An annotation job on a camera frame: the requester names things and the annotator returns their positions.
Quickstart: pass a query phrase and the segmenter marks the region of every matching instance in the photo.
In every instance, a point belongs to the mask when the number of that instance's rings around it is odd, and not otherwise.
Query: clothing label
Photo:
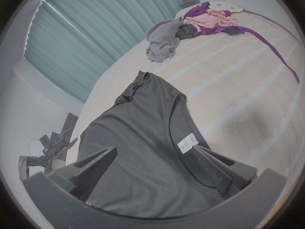
[[[178,143],[178,147],[180,148],[182,154],[185,154],[189,151],[193,145],[197,145],[199,142],[196,140],[193,133],[189,134],[185,137],[180,143]]]

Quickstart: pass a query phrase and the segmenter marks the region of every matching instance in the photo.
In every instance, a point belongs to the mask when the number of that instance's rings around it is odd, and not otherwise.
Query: curtain pleat
[[[85,102],[97,79],[173,19],[181,0],[45,0],[33,19],[25,58],[59,88]]]

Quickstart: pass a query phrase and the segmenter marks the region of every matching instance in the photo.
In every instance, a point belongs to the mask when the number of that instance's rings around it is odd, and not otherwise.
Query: purple belt
[[[214,35],[214,34],[217,34],[219,32],[222,32],[225,27],[214,27],[212,29],[207,29],[207,28],[203,28],[203,27],[200,27],[201,28],[201,32],[204,34],[204,35]],[[265,43],[274,53],[276,56],[278,56],[278,58],[283,62],[284,65],[286,65],[288,67],[288,69],[292,72],[292,74],[294,75],[295,79],[296,79],[296,82],[299,83],[300,80],[296,74],[296,72],[290,68],[287,63],[285,62],[285,60],[282,58],[282,56],[279,54],[279,52],[276,50],[276,48],[271,45],[265,38],[263,38],[260,34],[258,34],[257,32],[249,29],[249,28],[246,28],[246,27],[242,27],[242,26],[230,26],[229,28],[234,28],[234,29],[237,29],[237,30],[240,30],[240,31],[244,31],[244,32],[248,32],[248,33],[251,33],[252,35],[256,36],[259,40],[261,40],[263,43]]]

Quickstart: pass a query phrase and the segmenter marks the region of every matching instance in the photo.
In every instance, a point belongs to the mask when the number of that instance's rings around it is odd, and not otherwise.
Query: white pillow
[[[176,14],[174,20],[179,18],[179,17],[184,17],[185,14],[189,10],[191,10],[192,8],[197,7],[198,5],[201,5],[201,4],[202,3],[198,3],[198,4],[195,4],[195,5],[190,6],[188,8],[180,10]],[[244,9],[244,7],[238,6],[238,5],[230,3],[230,2],[210,2],[209,8],[212,9],[212,10],[229,10],[231,13],[242,12],[243,9]]]

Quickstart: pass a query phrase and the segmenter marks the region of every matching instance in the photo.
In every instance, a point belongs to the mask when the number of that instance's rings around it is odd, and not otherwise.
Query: mattress
[[[187,96],[190,115],[209,147],[226,157],[270,167],[287,177],[283,194],[305,163],[305,53],[279,25],[258,15],[233,14],[241,26],[261,34],[276,47],[291,71],[250,33],[226,33],[181,40],[169,61],[147,59],[143,40],[114,63],[96,82],[78,118],[66,164],[78,157],[81,133],[112,107],[138,71],[151,72]]]

